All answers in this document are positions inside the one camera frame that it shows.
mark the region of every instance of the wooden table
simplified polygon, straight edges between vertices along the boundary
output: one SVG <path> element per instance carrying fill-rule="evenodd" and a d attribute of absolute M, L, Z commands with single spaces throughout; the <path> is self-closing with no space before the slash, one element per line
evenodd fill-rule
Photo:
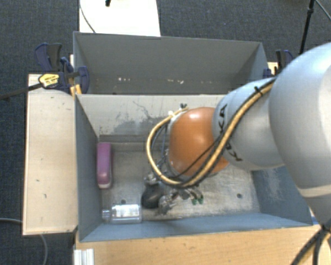
<path fill-rule="evenodd" d="M 141 240 L 78 242 L 76 249 L 94 249 L 95 265 L 140 264 L 290 264 L 320 227 L 229 232 Z M 304 264 L 311 264 L 311 258 Z M 324 244 L 320 264 L 331 264 L 331 250 Z"/>

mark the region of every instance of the gray carpet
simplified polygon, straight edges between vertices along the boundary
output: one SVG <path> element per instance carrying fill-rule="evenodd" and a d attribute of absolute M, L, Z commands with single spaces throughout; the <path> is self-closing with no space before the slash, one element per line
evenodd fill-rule
<path fill-rule="evenodd" d="M 320 0 L 331 14 L 331 0 Z M 261 41 L 269 61 L 276 49 L 298 54 L 308 0 L 157 0 L 162 35 Z M 0 93 L 26 85 L 39 70 L 34 48 L 63 44 L 72 52 L 78 0 L 0 0 Z M 316 5 L 307 48 L 331 40 L 331 23 Z M 0 217 L 22 218 L 25 96 L 0 102 Z M 48 264 L 72 264 L 72 235 L 50 235 Z M 0 264 L 39 264 L 43 246 L 0 224 Z"/>

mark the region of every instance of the wooden board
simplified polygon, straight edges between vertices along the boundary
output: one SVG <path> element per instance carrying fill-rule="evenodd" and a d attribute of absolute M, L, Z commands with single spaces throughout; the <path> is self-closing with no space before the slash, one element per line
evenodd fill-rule
<path fill-rule="evenodd" d="M 289 229 L 230 232 L 143 240 L 78 242 L 76 249 L 94 249 L 95 265 L 187 264 L 187 265 L 285 265 L 290 264 L 319 226 Z M 326 244 L 320 264 L 331 265 Z M 311 264 L 311 258 L 304 264 Z"/>
<path fill-rule="evenodd" d="M 33 84 L 37 75 L 30 75 Z M 23 235 L 72 232 L 77 226 L 73 99 L 64 92 L 28 95 Z"/>

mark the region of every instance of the gray bin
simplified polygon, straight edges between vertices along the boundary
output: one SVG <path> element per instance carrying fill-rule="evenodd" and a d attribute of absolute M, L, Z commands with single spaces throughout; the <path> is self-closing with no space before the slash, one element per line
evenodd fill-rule
<path fill-rule="evenodd" d="M 203 205 L 179 199 L 167 215 L 105 224 L 102 208 L 140 203 L 150 129 L 180 103 L 215 107 L 224 94 L 262 78 L 261 43 L 74 33 L 74 65 L 86 65 L 89 94 L 75 105 L 79 238 L 83 242 L 311 225 L 306 203 L 285 167 L 246 172 L 229 166 L 201 184 Z M 99 141 L 112 143 L 113 187 L 96 180 Z"/>

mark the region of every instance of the yellow cable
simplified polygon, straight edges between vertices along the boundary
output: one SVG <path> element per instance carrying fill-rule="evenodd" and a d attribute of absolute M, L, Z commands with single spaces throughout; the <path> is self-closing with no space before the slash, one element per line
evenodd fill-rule
<path fill-rule="evenodd" d="M 247 110 L 249 110 L 249 108 L 257 101 L 259 100 L 265 93 L 268 93 L 268 91 L 271 90 L 273 86 L 273 83 L 267 85 L 266 87 L 262 88 L 261 91 L 257 92 L 249 101 L 247 101 L 241 108 L 240 110 L 235 114 L 233 120 L 231 121 L 231 124 L 228 126 L 222 140 L 220 141 L 219 145 L 217 146 L 217 148 L 215 149 L 215 152 L 212 154 L 211 158 L 209 159 L 209 161 L 207 162 L 207 164 L 205 165 L 205 167 L 201 170 L 201 172 L 199 172 L 199 174 L 197 174 L 193 179 L 191 179 L 190 181 L 188 181 L 187 183 L 183 184 L 183 187 L 187 187 L 187 186 L 191 186 L 192 184 L 194 184 L 197 180 L 201 179 L 207 172 L 208 170 L 215 164 L 215 161 L 217 160 L 218 156 L 220 155 L 221 151 L 223 150 L 224 146 L 226 145 L 228 139 L 230 138 L 230 136 L 232 135 L 235 127 L 237 126 L 237 124 L 239 123 L 240 119 L 242 118 L 242 116 L 245 114 L 245 112 Z M 151 154 L 151 141 L 152 138 L 154 136 L 154 134 L 156 133 L 156 131 L 165 123 L 169 122 L 171 120 L 172 117 L 174 117 L 175 115 L 187 110 L 188 108 L 182 109 L 182 110 L 178 110 L 176 111 L 173 115 L 168 116 L 167 118 L 165 118 L 164 120 L 160 121 L 150 132 L 148 138 L 147 138 L 147 143 L 146 143 L 146 154 L 148 157 L 148 160 L 150 161 L 150 164 L 153 168 L 153 170 L 156 172 L 156 174 L 160 177 L 160 179 L 162 179 L 164 182 L 168 183 L 168 184 L 172 184 L 172 185 L 178 185 L 181 184 L 181 182 L 179 181 L 174 181 L 170 178 L 168 178 L 167 176 L 165 176 L 161 170 L 158 169 L 156 163 L 154 162 L 153 158 L 152 158 L 152 154 Z"/>
<path fill-rule="evenodd" d="M 185 183 L 183 186 L 187 187 L 192 184 L 194 184 L 198 179 L 201 179 L 208 170 L 215 164 L 215 161 L 217 160 L 218 156 L 222 152 L 223 148 L 225 147 L 228 139 L 232 135 L 234 129 L 236 128 L 237 124 L 239 123 L 242 116 L 245 114 L 247 110 L 257 101 L 259 100 L 265 93 L 268 93 L 268 91 L 271 90 L 273 86 L 273 83 L 263 88 L 260 92 L 255 94 L 249 101 L 247 101 L 240 110 L 235 114 L 233 120 L 231 121 L 230 125 L 228 126 L 222 140 L 220 141 L 218 147 L 216 148 L 215 152 L 212 154 L 211 158 L 205 165 L 205 167 L 201 170 L 199 174 L 197 174 L 193 179 L 191 179 L 188 183 Z"/>
<path fill-rule="evenodd" d="M 323 240 L 321 241 L 321 244 L 328 241 L 330 238 L 331 238 L 331 233 L 327 232 L 326 235 L 324 236 Z M 299 262 L 296 265 L 303 265 L 308 260 L 308 258 L 311 257 L 311 255 L 313 255 L 315 246 L 316 246 L 316 240 L 314 240 L 314 242 L 311 244 L 309 249 L 305 252 L 305 254 L 302 256 L 302 258 L 299 260 Z"/>
<path fill-rule="evenodd" d="M 147 138 L 147 142 L 146 142 L 146 154 L 147 154 L 147 157 L 148 157 L 148 160 L 150 161 L 150 164 L 153 168 L 153 170 L 155 171 L 155 173 L 160 177 L 160 179 L 162 179 L 163 181 L 165 181 L 166 183 L 169 183 L 169 184 L 173 184 L 173 185 L 176 185 L 176 184 L 179 184 L 181 182 L 179 181 L 174 181 L 170 178 L 168 178 L 167 176 L 165 176 L 160 169 L 158 169 L 157 167 L 157 164 L 155 163 L 155 161 L 153 160 L 153 157 L 152 157 L 152 154 L 151 154 L 151 143 L 152 143 L 152 138 L 153 136 L 155 135 L 155 133 L 157 132 L 157 130 L 163 126 L 164 124 L 166 124 L 167 122 L 169 122 L 174 116 L 178 115 L 179 113 L 182 113 L 186 110 L 188 110 L 189 108 L 186 107 L 184 109 L 180 109 L 180 110 L 177 110 L 175 111 L 172 115 L 169 115 L 168 117 L 166 117 L 165 119 L 163 119 L 162 121 L 160 121 L 157 125 L 155 125 L 153 127 L 153 129 L 151 130 L 148 138 Z"/>

